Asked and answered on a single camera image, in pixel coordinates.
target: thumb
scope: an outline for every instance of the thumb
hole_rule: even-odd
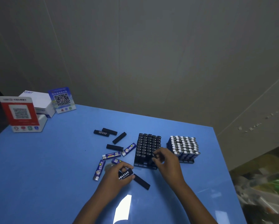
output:
[[[152,160],[153,160],[153,162],[156,164],[156,166],[157,166],[159,169],[161,169],[162,163],[161,163],[158,159],[156,159],[156,158],[152,158]]]
[[[131,175],[131,176],[126,177],[126,178],[123,179],[123,180],[120,180],[121,185],[122,185],[122,186],[128,185],[134,178],[135,178],[135,175],[133,174],[133,175]]]

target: gray wall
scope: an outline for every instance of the gray wall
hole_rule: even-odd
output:
[[[262,153],[238,161],[225,137],[278,79],[279,0],[0,0],[4,95],[69,86],[78,104],[213,126],[229,169]]]

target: qr code on lighter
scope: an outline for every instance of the qr code on lighter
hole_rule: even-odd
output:
[[[13,108],[16,119],[30,119],[26,108]]]
[[[58,106],[70,104],[70,99],[67,93],[55,95],[54,99]]]

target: person's left hand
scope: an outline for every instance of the person's left hand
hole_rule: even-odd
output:
[[[95,193],[100,194],[101,198],[104,198],[107,203],[112,201],[121,189],[135,178],[135,175],[131,175],[123,180],[119,180],[119,170],[125,172],[129,168],[133,169],[134,166],[129,163],[120,162],[105,171]]]

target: blue table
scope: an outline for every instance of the blue table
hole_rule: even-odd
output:
[[[125,131],[117,144],[124,148],[136,143],[139,133],[160,135],[162,145],[171,135],[196,137],[201,155],[194,164],[181,164],[186,182],[219,224],[246,222],[213,128],[77,105],[48,119],[41,133],[7,127],[0,134],[0,223],[72,223],[96,190],[94,172],[116,137],[93,134],[103,127],[118,135]],[[133,164],[135,152],[121,159]],[[97,223],[189,223],[158,170],[135,167],[134,173],[150,189],[132,181]],[[126,217],[122,211],[128,208]]]

